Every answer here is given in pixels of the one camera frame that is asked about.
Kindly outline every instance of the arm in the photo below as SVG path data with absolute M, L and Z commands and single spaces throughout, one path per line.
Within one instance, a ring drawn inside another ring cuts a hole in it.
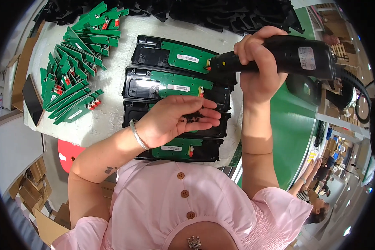
M 255 61 L 260 71 L 240 74 L 243 91 L 242 189 L 250 199 L 265 187 L 279 187 L 273 168 L 270 99 L 287 74 L 277 73 L 275 58 L 261 44 L 267 37 L 284 34 L 286 32 L 276 27 L 267 26 L 254 35 L 246 35 L 234 47 L 234 53 L 239 55 L 242 65 Z
M 215 102 L 200 97 L 169 96 L 157 102 L 135 128 L 147 147 L 156 148 L 182 133 L 218 126 L 221 114 L 212 110 L 216 107 Z M 187 123 L 182 117 L 196 111 L 204 116 L 198 122 Z M 86 216 L 110 219 L 100 183 L 143 151 L 127 127 L 86 148 L 75 159 L 68 177 L 72 228 Z
M 308 165 L 308 167 L 305 170 L 305 172 L 303 173 L 303 175 L 290 188 L 289 193 L 291 195 L 297 197 L 298 192 L 302 192 L 304 190 L 307 190 L 308 185 L 309 185 L 309 183 L 308 183 L 309 182 L 309 176 L 312 174 L 312 172 L 314 172 L 314 166 L 315 166 L 314 161 L 311 160 L 310 164 Z

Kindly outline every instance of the pink blouse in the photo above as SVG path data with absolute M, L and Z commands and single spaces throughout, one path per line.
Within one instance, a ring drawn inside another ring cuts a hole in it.
M 276 187 L 264 188 L 250 200 L 211 166 L 132 160 L 118 170 L 110 221 L 81 218 L 51 247 L 166 250 L 182 228 L 210 221 L 224 227 L 239 250 L 285 249 L 312 207 Z

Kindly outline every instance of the electric screwdriver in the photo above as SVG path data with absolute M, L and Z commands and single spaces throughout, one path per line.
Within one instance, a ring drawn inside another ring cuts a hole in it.
M 274 55 L 279 73 L 314 76 L 322 80 L 336 79 L 336 59 L 330 46 L 323 41 L 276 35 L 265 39 L 263 46 Z M 210 58 L 205 68 L 219 73 L 259 72 L 254 61 L 242 65 L 233 51 Z

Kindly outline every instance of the hand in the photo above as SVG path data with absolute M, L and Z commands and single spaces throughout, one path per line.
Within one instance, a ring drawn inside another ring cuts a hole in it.
M 310 175 L 310 173 L 312 172 L 312 170 L 314 170 L 314 166 L 315 166 L 314 160 L 311 160 L 310 164 L 308 164 L 307 169 L 303 173 L 302 177 L 305 178 L 305 179 L 307 179 L 308 176 Z
M 136 132 L 147 147 L 156 148 L 182 133 L 219 126 L 221 114 L 213 110 L 216 107 L 215 102 L 196 96 L 168 96 L 135 124 Z M 197 111 L 203 117 L 195 117 L 193 122 L 182 117 Z
M 269 102 L 286 80 L 286 73 L 278 74 L 273 54 L 262 46 L 264 39 L 273 35 L 287 35 L 287 33 L 273 26 L 265 26 L 254 35 L 246 35 L 233 48 L 234 53 L 239 55 L 242 65 L 255 61 L 260 70 L 260 73 L 242 72 L 240 74 L 240 87 L 246 105 Z
M 314 166 L 314 171 L 318 171 L 318 169 L 320 168 L 321 164 L 322 164 L 322 159 L 320 159 L 320 158 L 317 159 L 316 163 L 315 163 L 315 166 Z

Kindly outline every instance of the tattoo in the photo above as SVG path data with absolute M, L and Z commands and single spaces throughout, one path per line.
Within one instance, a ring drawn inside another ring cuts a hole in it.
M 106 174 L 109 174 L 109 173 L 111 173 L 111 170 L 113 170 L 112 167 L 107 167 L 107 170 L 105 170 L 104 172 L 105 172 Z

